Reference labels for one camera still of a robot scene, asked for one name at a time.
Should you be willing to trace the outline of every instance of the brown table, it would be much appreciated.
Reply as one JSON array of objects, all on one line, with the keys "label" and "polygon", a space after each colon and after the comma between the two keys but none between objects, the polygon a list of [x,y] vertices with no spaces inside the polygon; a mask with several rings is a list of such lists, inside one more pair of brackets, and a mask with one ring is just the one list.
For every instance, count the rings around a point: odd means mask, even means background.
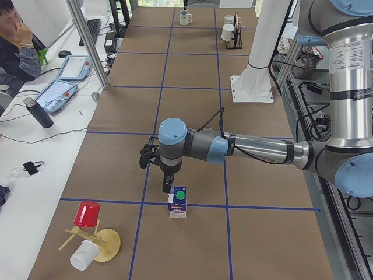
[{"label": "brown table", "polygon": [[[291,139],[281,97],[232,102],[230,75],[247,66],[253,9],[137,8],[29,279],[333,279],[301,170],[230,157],[224,165],[184,158],[174,185],[187,187],[186,219],[170,219],[159,167],[139,167],[140,150],[166,118],[198,128],[225,106],[224,129]],[[243,50],[220,40],[238,11]],[[218,129],[217,120],[210,127]],[[121,236],[119,254],[87,270],[69,258],[82,239],[65,228],[81,200],[101,204],[100,228]]]}]

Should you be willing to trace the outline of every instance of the keyboard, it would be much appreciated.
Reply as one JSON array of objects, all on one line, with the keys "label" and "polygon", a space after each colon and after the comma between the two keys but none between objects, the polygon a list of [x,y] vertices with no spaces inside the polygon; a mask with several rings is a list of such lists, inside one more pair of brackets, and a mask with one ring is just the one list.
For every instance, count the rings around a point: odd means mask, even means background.
[{"label": "keyboard", "polygon": [[[95,44],[97,42],[98,33],[100,31],[101,20],[100,19],[89,19],[86,21],[86,23],[89,29],[89,33],[91,33],[93,43]],[[80,46],[84,45],[82,38],[80,38],[79,45]]]}]

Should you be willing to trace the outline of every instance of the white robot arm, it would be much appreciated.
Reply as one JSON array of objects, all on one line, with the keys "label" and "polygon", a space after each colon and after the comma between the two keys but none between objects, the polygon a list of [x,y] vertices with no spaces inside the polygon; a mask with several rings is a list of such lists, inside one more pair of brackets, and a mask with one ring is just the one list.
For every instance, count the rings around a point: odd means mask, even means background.
[{"label": "white robot arm", "polygon": [[302,0],[298,41],[327,44],[330,51],[332,136],[326,143],[299,143],[215,131],[195,131],[169,118],[159,129],[159,145],[145,145],[140,165],[159,165],[168,193],[183,156],[223,163],[226,156],[311,171],[344,193],[373,196],[371,0]]}]

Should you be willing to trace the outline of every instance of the white cup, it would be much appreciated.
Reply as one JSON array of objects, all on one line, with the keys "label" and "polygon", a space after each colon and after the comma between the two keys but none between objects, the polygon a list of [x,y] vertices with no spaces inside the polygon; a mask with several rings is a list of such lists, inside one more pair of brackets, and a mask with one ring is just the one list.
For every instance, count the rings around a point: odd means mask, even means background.
[{"label": "white cup", "polygon": [[192,23],[192,14],[189,13],[187,10],[180,11],[180,24],[181,25],[188,25]]},{"label": "white cup", "polygon": [[99,253],[100,250],[96,244],[92,241],[84,240],[75,253],[70,257],[70,263],[77,270],[86,270]]},{"label": "white cup", "polygon": [[233,22],[234,22],[234,16],[231,16],[231,15],[227,15],[227,16],[225,16],[224,17],[224,24],[226,25],[226,24],[233,24]]},{"label": "white cup", "polygon": [[221,38],[224,41],[230,41],[233,38],[234,25],[227,23],[223,26],[223,31],[221,32]]}]

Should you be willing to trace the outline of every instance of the blue joint cap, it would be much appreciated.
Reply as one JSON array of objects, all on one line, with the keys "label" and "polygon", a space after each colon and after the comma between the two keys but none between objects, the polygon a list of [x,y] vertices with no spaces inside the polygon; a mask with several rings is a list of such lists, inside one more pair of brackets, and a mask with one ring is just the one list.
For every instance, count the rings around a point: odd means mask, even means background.
[{"label": "blue joint cap", "polygon": [[222,164],[227,156],[228,140],[215,137],[210,145],[209,153],[207,154],[207,161],[210,163]]},{"label": "blue joint cap", "polygon": [[176,145],[185,139],[187,133],[187,125],[182,120],[168,118],[159,126],[158,140],[163,145]]},{"label": "blue joint cap", "polygon": [[330,0],[341,13],[349,16],[373,16],[372,0]]},{"label": "blue joint cap", "polygon": [[300,46],[325,46],[326,43],[321,39],[321,37],[317,36],[307,36],[307,35],[300,35],[297,34],[298,37],[298,44]]},{"label": "blue joint cap", "polygon": [[373,196],[373,153],[358,155],[346,161],[334,177],[343,193],[354,197]]}]

